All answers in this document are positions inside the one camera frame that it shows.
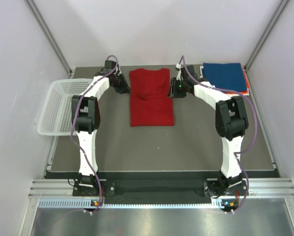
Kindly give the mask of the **red t-shirt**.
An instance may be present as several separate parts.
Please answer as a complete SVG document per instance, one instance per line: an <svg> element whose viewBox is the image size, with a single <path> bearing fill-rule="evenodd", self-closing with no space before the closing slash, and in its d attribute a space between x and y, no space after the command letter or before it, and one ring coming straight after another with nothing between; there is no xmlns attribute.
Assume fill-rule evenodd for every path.
<svg viewBox="0 0 294 236"><path fill-rule="evenodd" d="M168 97L170 70L130 71L130 126L173 126L173 101Z"/></svg>

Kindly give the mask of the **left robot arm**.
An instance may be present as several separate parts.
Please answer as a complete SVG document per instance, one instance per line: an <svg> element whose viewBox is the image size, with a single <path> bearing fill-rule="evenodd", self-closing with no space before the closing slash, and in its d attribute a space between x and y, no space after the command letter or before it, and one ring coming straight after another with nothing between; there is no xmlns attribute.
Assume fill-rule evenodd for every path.
<svg viewBox="0 0 294 236"><path fill-rule="evenodd" d="M73 134L76 133L78 142L73 143L80 152L79 177L75 187L83 187L90 195L100 198L103 197L103 189L96 161L96 135L100 126L98 102L110 87L120 94L131 91L118 61L108 58L85 91L71 99L70 140L73 141Z"/></svg>

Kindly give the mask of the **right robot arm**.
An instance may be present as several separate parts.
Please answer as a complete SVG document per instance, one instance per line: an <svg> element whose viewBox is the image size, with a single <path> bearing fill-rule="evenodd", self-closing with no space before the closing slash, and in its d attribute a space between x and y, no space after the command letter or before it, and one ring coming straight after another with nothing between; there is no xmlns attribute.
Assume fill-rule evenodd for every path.
<svg viewBox="0 0 294 236"><path fill-rule="evenodd" d="M241 145L249 126L245 103L240 96L232 97L215 89L208 81L200 81L194 67L176 64L177 75L170 81L168 97L184 98L192 94L215 111L215 129L222 138L223 161L216 183L207 184L205 192L212 198L229 195L242 184L239 165Z"/></svg>

